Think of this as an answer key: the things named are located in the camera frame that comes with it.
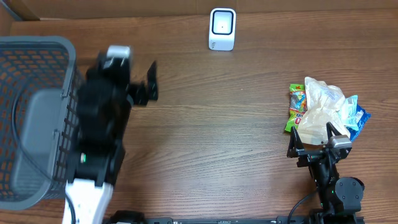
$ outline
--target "trash pile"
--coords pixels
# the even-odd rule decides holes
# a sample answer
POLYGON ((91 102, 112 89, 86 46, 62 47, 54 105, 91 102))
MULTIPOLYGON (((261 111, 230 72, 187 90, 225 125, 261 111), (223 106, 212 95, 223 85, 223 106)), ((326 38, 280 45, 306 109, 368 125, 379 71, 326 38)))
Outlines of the trash pile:
POLYGON ((305 77, 304 85, 290 85, 289 113, 285 130, 294 126, 302 142, 313 145, 328 142, 327 122, 354 141, 371 117, 358 105, 357 95, 345 98, 337 86, 311 77, 305 77))

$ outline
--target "red and green package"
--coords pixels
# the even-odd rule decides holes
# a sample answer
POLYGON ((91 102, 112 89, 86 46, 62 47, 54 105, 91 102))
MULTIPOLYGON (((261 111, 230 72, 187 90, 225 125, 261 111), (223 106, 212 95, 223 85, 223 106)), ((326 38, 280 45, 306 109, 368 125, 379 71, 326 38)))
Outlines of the red and green package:
POLYGON ((305 86, 301 84, 290 84, 290 118, 286 123, 285 130, 290 132, 292 126, 297 128, 306 111, 307 98, 305 96, 305 86))

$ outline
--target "wooden table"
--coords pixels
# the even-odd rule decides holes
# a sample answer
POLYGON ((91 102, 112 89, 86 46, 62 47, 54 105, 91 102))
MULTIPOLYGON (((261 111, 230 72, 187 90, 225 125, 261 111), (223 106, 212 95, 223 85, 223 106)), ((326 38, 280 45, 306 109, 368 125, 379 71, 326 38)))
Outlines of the wooden table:
MULTIPOLYGON (((397 223, 398 11, 238 14, 232 52, 208 49, 208 16, 15 22, 12 35, 71 40, 84 72, 111 44, 134 47, 132 79, 158 61, 160 97, 136 108, 107 216, 265 218, 287 215, 314 189, 286 158, 289 84, 306 76, 357 94, 372 113, 340 176, 365 185, 367 223, 397 223)), ((64 200, 0 223, 60 223, 64 200)), ((297 210, 318 207, 313 199, 297 210)))

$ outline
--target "gray basket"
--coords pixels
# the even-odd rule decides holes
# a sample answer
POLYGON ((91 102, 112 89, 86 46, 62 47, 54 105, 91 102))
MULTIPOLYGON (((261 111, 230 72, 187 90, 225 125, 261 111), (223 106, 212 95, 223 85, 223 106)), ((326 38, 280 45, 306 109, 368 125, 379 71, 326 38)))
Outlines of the gray basket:
POLYGON ((64 197, 65 161, 82 82, 73 45, 63 37, 0 37, 0 209, 22 210, 41 199, 64 197), (11 111, 18 93, 17 132, 37 172, 17 148, 11 111))

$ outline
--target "clear plastic bag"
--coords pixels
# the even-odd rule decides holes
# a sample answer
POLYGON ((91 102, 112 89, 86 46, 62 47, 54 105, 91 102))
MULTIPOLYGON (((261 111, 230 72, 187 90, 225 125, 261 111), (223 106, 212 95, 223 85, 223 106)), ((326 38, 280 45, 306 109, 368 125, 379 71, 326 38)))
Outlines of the clear plastic bag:
POLYGON ((298 125, 298 134, 303 143, 322 145, 328 142, 327 122, 341 133, 350 136, 338 115, 345 102, 343 92, 337 86, 328 86, 323 81, 305 77, 305 92, 308 111, 298 125))

